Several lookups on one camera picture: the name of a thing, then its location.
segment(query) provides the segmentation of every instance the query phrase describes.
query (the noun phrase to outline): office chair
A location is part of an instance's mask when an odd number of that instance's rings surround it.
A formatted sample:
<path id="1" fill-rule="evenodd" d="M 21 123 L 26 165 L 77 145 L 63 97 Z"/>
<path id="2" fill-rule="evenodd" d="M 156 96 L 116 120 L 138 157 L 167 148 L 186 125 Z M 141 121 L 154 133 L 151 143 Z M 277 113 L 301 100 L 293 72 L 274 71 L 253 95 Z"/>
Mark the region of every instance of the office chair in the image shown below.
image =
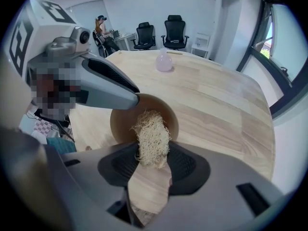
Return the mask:
<path id="1" fill-rule="evenodd" d="M 180 15 L 169 15 L 168 20 L 165 21 L 165 27 L 167 31 L 167 37 L 165 41 L 165 35 L 162 35 L 163 43 L 166 48 L 178 50 L 186 47 L 187 39 L 189 36 L 185 35 L 185 43 L 183 38 L 183 32 L 185 28 L 185 22 L 182 21 Z"/>
<path id="2" fill-rule="evenodd" d="M 137 30 L 138 34 L 138 44 L 136 40 L 132 39 L 134 42 L 134 49 L 136 50 L 148 50 L 152 46 L 155 46 L 155 36 L 153 36 L 154 26 L 150 25 L 148 22 L 140 23 Z"/>
<path id="3" fill-rule="evenodd" d="M 103 46 L 103 43 L 101 42 L 101 40 L 99 39 L 99 37 L 97 36 L 95 30 L 92 32 L 92 36 L 93 36 L 93 39 L 94 39 L 94 42 L 97 46 L 98 49 L 102 48 L 104 50 L 104 56 L 103 58 L 106 58 L 107 57 L 107 52 L 106 52 L 106 48 Z"/>

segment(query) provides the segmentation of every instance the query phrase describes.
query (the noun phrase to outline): woman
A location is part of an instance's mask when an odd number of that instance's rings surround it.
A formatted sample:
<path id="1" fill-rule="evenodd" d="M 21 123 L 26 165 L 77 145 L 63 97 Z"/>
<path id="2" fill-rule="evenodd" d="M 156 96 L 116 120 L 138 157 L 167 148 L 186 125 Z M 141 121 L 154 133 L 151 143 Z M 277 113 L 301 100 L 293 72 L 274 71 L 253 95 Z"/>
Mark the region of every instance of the woman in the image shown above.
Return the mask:
<path id="1" fill-rule="evenodd" d="M 112 54 L 111 49 L 118 51 L 120 50 L 120 48 L 116 45 L 116 43 L 114 43 L 114 41 L 110 37 L 111 33 L 106 30 L 106 26 L 104 23 L 105 20 L 107 20 L 107 18 L 104 17 L 103 15 L 100 15 L 95 19 L 95 32 L 96 34 L 98 34 L 98 36 L 102 36 L 104 38 L 103 45 L 106 48 L 108 55 L 111 55 Z"/>

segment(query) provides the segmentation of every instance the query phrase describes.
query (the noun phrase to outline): round table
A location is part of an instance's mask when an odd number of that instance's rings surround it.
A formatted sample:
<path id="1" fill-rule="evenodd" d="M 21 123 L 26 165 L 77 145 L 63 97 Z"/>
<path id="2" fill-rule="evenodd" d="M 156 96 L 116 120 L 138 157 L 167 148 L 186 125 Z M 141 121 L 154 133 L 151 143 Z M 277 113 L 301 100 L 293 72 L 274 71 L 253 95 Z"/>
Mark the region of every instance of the round table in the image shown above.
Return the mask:
<path id="1" fill-rule="evenodd" d="M 120 68 L 142 93 L 170 105 L 180 126 L 177 141 L 228 154 L 271 179 L 275 140 L 270 109 L 256 81 L 213 61 L 181 51 L 168 51 L 171 72 L 159 72 L 159 51 L 117 51 L 107 59 Z M 76 105 L 70 121 L 76 149 L 116 144 L 111 110 Z M 128 183 L 131 202 L 158 213 L 167 203 L 171 172 L 140 164 Z"/>

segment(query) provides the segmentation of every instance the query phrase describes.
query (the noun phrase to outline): window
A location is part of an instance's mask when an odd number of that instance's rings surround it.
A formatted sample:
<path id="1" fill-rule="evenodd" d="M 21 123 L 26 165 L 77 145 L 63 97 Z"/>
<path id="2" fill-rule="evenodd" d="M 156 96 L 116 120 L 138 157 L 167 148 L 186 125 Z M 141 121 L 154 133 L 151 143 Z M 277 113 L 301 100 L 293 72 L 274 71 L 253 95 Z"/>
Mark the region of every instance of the window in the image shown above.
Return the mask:
<path id="1" fill-rule="evenodd" d="M 289 83 L 298 75 L 308 57 L 305 35 L 284 4 L 265 3 L 253 48 L 270 59 Z"/>
<path id="2" fill-rule="evenodd" d="M 265 68 L 267 78 L 272 78 L 281 90 L 279 100 L 270 107 L 273 118 L 307 93 L 308 42 L 300 23 L 281 1 L 261 1 L 255 32 L 237 71 L 243 71 L 251 56 L 258 61 L 256 66 Z"/>

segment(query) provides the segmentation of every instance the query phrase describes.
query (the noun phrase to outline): wooden bowl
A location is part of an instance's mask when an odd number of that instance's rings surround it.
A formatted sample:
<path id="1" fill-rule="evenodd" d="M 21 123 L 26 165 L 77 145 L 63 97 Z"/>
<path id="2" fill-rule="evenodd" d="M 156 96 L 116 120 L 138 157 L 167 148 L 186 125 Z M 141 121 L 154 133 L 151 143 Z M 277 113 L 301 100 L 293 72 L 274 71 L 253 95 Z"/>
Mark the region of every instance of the wooden bowl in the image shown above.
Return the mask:
<path id="1" fill-rule="evenodd" d="M 130 110 L 112 110 L 110 128 L 115 140 L 118 143 L 137 141 L 136 133 L 131 129 L 132 126 L 136 125 L 137 117 L 144 111 L 156 110 L 162 116 L 171 139 L 176 141 L 179 135 L 179 122 L 170 106 L 150 94 L 138 93 L 138 96 L 140 101 L 134 108 Z"/>

